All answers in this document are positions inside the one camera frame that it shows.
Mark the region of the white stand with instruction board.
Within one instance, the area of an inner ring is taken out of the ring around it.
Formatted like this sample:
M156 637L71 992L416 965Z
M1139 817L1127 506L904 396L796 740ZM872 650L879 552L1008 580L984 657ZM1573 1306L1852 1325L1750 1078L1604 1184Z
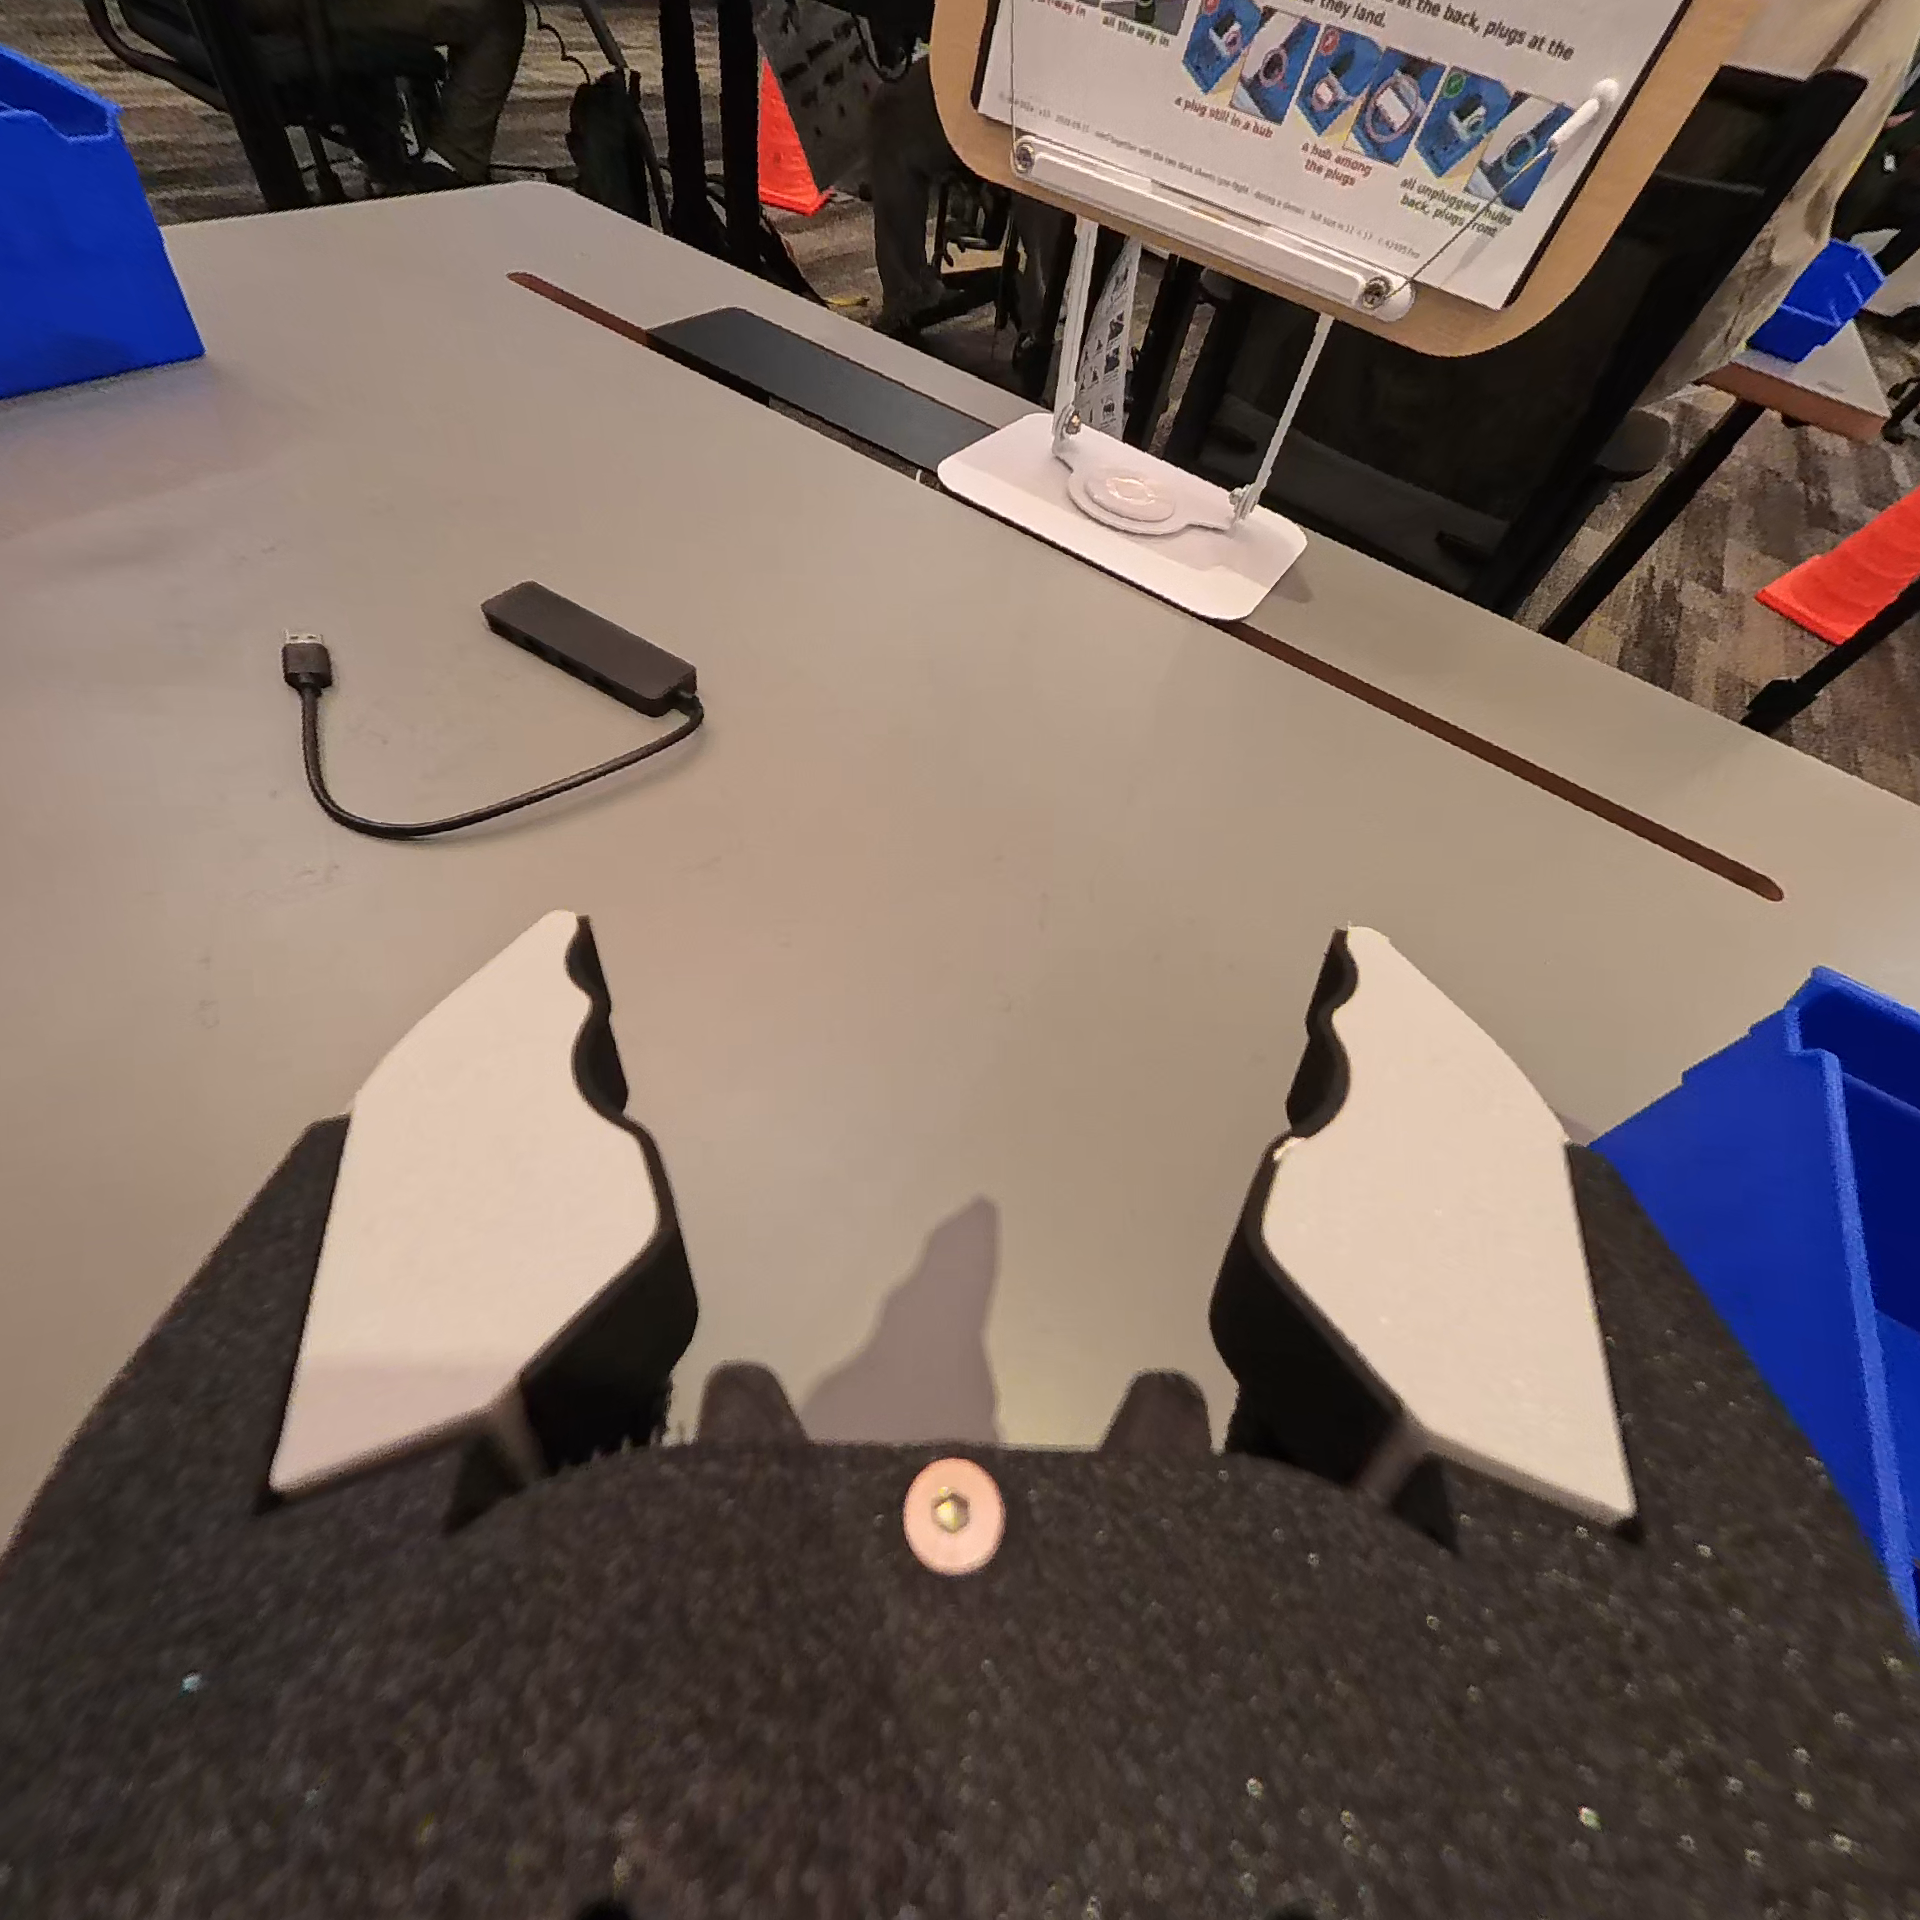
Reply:
M1667 141L1679 130L1718 64L1738 49L1747 21L1758 10L1733 3L1685 8L1656 64L1620 110L1514 302L1484 308L1435 291L1414 291L1410 310L1389 322L1252 273L1221 269L1204 256L1110 228L1062 197L1018 184L1010 130L984 118L971 104L992 5L936 5L927 59L935 104L957 157L983 181L1052 206L1071 222L1071 256L1062 275L1062 336L1047 411L992 432L973 451L950 454L940 467L940 485L1174 608L1213 622L1247 618L1304 552L1304 532L1263 507L1262 491L1333 324L1351 324L1414 353L1444 357L1501 345L1539 324L1594 265ZM1271 432L1252 481L1221 486L1119 440L1116 413L1130 353L1117 340L1095 349L1096 398L1080 396L1101 233L1119 240L1117 265L1149 249L1227 275L1317 315L1302 372L1280 406L1280 426Z

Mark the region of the black office chair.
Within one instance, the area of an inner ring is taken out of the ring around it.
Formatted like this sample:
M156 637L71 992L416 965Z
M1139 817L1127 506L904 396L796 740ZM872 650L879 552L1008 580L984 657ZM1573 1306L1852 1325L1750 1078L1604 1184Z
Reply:
M487 186L525 40L519 3L84 3L126 68L224 113L270 208Z
M1584 280L1510 340L1424 355L1333 324L1262 504L1510 611L1608 486L1604 453L1820 148L1858 75L1724 66Z

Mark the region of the printed instruction sheet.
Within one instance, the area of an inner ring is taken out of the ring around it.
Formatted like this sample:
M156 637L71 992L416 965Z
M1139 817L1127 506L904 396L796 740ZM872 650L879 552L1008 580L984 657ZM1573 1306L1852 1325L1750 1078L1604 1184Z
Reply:
M1504 308L1685 12L992 5L971 104L1110 228L1389 322Z

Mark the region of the black usb hub with cable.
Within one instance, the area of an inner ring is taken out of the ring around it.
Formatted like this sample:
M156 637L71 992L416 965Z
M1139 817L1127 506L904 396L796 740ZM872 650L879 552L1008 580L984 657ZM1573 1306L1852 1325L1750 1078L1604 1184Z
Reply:
M322 756L322 701L333 685L333 660L322 636L288 630L279 646L284 685L300 701L300 749L304 785L319 813L333 826L376 843L423 843L501 826L527 810L566 800L605 780L653 761L703 729L698 667L636 636L605 616L568 602L540 582L516 582L483 603L487 629L565 677L670 728L630 753L519 795L424 824L381 824L339 803Z

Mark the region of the black backpack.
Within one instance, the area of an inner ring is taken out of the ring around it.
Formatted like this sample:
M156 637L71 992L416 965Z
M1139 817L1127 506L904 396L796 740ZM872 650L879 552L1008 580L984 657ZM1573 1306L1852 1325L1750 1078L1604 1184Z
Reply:
M660 226L664 186L632 74L576 88L566 115L576 193L644 226Z

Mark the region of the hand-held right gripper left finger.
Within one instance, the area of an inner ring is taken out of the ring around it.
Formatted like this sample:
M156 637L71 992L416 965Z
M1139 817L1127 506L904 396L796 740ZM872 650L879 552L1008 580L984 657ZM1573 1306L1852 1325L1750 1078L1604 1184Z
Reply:
M390 1048L347 1114L274 1501L438 1450L519 1488L664 1441L700 1296L629 1102L595 931L568 909Z

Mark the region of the small blue plastic bin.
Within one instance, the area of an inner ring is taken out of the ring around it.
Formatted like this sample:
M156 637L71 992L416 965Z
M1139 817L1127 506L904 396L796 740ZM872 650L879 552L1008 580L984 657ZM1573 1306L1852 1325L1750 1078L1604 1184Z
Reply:
M1799 365L1832 344L1883 286L1883 269L1854 242L1828 240L1782 302L1750 334L1747 353Z

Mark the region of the orange traffic cone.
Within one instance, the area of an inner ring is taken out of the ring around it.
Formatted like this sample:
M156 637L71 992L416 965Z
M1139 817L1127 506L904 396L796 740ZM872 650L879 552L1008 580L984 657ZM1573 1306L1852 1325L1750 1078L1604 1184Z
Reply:
M1832 552L1803 560L1758 590L1763 608L1803 634L1843 644L1879 618L1918 577L1918 486Z
M763 208L812 220L829 202L829 193L808 170L792 115L765 57L759 61L756 177Z

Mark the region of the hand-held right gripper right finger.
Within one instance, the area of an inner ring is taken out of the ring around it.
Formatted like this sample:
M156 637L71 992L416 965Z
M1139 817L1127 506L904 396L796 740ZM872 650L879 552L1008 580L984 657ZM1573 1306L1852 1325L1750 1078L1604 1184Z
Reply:
M1383 932L1338 928L1210 1300L1224 1450L1451 1541L1443 1469L1632 1526L1564 1123Z

